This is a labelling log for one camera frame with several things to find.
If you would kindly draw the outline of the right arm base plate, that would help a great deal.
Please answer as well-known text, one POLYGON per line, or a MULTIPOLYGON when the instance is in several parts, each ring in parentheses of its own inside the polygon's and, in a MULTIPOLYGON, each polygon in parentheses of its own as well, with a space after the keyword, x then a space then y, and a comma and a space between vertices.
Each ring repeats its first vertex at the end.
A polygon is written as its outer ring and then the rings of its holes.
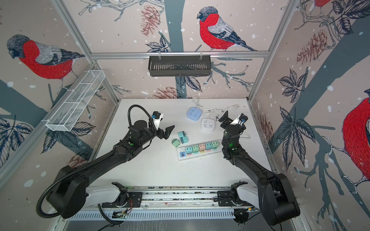
POLYGON ((250 186, 245 181, 232 184, 229 190, 218 191, 213 201, 217 202, 220 207, 252 206, 259 208, 256 187, 250 186))

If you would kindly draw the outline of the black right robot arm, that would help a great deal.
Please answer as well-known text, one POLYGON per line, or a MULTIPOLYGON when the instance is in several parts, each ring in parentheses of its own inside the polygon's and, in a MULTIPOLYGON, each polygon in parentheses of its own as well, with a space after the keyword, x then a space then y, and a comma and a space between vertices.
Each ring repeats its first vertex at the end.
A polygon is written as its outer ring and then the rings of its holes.
POLYGON ((231 119, 225 112, 219 119, 224 128, 222 153, 224 159, 241 169, 256 185, 249 187, 247 182, 231 186, 231 200, 236 204, 247 202, 257 208, 270 226, 300 216, 301 211, 288 178, 276 174, 255 161, 241 146, 239 139, 246 130, 248 117, 241 114, 231 119))

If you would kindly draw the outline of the light green charger plug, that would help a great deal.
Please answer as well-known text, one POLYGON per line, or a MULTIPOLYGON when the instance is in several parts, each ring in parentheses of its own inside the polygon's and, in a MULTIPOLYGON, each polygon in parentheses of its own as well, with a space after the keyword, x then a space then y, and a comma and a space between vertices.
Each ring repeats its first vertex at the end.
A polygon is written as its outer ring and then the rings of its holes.
POLYGON ((211 144, 212 144, 212 148, 217 148, 219 146, 218 141, 212 141, 211 144))

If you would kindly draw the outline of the green charger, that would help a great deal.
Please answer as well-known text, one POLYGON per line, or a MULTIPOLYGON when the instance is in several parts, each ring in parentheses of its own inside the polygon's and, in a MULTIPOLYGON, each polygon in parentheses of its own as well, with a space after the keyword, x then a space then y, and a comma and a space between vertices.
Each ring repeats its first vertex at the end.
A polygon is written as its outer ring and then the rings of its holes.
POLYGON ((199 152, 199 145, 192 146, 192 150, 193 150, 194 153, 199 152))

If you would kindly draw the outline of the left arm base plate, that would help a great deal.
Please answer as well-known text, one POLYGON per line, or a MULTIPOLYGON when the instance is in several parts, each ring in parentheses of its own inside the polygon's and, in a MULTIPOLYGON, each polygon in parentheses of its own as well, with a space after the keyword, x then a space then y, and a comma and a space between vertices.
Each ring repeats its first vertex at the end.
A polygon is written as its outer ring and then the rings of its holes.
POLYGON ((103 208, 139 208, 143 197, 142 192, 130 192, 127 187, 118 182, 111 184, 119 190, 119 195, 113 202, 105 202, 103 208))

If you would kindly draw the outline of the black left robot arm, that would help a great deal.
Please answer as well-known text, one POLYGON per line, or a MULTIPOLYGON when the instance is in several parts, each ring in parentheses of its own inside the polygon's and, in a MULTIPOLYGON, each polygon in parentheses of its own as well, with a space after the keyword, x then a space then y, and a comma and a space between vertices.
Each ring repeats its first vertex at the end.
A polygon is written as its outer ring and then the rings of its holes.
POLYGON ((128 109, 128 132, 123 139, 115 144, 107 154, 81 166, 72 168, 65 166, 58 172, 53 182, 40 196, 36 204, 36 213, 41 218, 54 218, 61 216, 70 218, 82 208, 97 204, 92 197, 99 197, 104 192, 114 192, 114 197, 106 194, 103 202, 114 202, 125 190, 119 183, 103 187, 98 193, 88 192, 88 187, 115 167, 129 162, 148 148, 152 140, 168 139, 175 128, 174 125, 165 130, 160 128, 163 114, 159 111, 149 114, 140 105, 132 105, 128 109))

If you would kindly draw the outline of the pink charger plug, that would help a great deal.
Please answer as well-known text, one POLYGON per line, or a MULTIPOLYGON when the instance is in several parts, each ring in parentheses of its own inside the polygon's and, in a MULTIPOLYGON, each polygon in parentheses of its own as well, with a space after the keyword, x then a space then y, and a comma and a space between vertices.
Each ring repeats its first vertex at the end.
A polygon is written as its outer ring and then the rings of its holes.
POLYGON ((203 143, 203 144, 199 144, 199 151, 205 151, 206 150, 206 145, 203 143))

